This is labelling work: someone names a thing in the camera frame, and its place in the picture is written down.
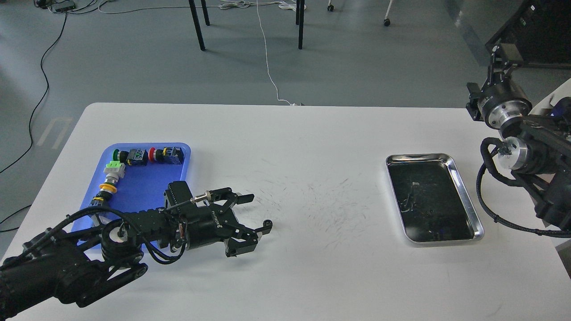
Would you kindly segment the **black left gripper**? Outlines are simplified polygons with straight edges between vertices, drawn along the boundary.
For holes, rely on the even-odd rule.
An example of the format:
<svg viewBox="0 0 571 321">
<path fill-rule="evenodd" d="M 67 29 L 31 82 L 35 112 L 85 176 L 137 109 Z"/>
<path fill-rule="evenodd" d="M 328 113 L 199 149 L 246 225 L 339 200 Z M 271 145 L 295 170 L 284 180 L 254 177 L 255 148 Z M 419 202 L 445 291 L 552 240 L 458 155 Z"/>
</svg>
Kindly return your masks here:
<svg viewBox="0 0 571 321">
<path fill-rule="evenodd" d="M 232 207 L 252 202 L 254 195 L 241 195 L 231 188 L 208 191 L 209 207 L 187 206 L 182 216 L 187 220 L 186 250 L 215 242 L 226 242 L 226 256 L 235 257 L 253 252 L 263 235 L 272 228 L 237 228 L 239 224 Z"/>
</svg>

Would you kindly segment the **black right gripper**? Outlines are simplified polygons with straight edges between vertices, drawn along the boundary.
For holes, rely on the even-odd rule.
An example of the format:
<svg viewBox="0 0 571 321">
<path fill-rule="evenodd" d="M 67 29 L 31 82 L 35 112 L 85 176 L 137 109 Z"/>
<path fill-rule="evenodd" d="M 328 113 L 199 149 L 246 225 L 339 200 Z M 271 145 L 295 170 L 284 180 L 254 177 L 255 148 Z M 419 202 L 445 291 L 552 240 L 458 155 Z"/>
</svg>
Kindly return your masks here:
<svg viewBox="0 0 571 321">
<path fill-rule="evenodd" d="M 511 80 L 511 74 L 525 61 L 514 43 L 498 43 L 491 53 L 488 84 L 481 88 L 467 82 L 469 92 L 466 110 L 473 121 L 485 122 L 500 130 L 509 120 L 528 115 L 532 104 L 522 88 Z"/>
</svg>

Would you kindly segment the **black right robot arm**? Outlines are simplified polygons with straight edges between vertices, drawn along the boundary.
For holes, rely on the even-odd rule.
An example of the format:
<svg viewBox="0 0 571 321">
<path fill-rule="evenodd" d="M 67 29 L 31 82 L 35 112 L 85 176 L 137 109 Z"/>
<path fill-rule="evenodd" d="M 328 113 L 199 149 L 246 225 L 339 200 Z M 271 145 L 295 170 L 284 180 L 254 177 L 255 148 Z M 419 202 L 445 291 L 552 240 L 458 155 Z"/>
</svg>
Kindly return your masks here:
<svg viewBox="0 0 571 321">
<path fill-rule="evenodd" d="M 466 110 L 474 121 L 497 130 L 500 138 L 487 137 L 480 145 L 483 165 L 476 179 L 476 193 L 484 211 L 506 227 L 536 235 L 570 237 L 570 94 L 561 86 L 547 100 L 533 107 L 511 77 L 524 59 L 516 45 L 499 43 L 491 52 L 487 79 L 482 86 L 467 83 Z M 485 172 L 504 185 L 522 187 L 534 202 L 536 217 L 555 230 L 526 228 L 494 213 L 481 195 Z"/>
</svg>

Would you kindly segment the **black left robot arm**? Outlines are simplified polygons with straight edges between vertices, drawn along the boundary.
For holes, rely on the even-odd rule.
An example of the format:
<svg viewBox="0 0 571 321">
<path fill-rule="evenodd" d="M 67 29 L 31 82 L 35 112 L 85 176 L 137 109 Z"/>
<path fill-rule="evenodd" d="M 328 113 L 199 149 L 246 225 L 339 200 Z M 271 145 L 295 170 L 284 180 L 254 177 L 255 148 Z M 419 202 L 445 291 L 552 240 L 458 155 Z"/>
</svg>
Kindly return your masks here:
<svg viewBox="0 0 571 321">
<path fill-rule="evenodd" d="M 271 220 L 260 228 L 240 224 L 232 208 L 254 195 L 229 187 L 195 197 L 185 181 L 174 181 L 164 197 L 163 207 L 138 213 L 90 206 L 24 243 L 1 266 L 1 319 L 51 297 L 86 307 L 143 276 L 144 250 L 169 265 L 186 250 L 223 242 L 235 257 L 255 250 L 273 228 Z"/>
</svg>

